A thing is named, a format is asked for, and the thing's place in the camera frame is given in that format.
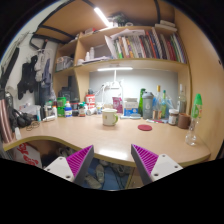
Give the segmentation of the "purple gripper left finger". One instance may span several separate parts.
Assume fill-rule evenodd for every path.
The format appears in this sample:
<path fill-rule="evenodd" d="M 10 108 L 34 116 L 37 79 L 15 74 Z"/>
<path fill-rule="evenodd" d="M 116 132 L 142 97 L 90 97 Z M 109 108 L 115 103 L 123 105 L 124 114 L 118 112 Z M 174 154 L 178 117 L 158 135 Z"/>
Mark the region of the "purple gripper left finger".
<path fill-rule="evenodd" d="M 45 168 L 56 176 L 81 186 L 94 156 L 94 146 L 87 146 L 67 158 L 59 156 Z"/>

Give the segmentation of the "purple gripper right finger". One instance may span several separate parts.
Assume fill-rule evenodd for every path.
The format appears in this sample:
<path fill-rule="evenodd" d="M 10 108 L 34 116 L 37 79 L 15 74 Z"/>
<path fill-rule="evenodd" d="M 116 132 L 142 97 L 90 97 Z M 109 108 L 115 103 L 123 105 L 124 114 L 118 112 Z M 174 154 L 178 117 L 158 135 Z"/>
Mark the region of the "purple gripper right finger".
<path fill-rule="evenodd" d="M 157 155 L 135 144 L 131 145 L 131 155 L 138 168 L 143 185 L 148 185 L 182 169 L 168 155 Z"/>

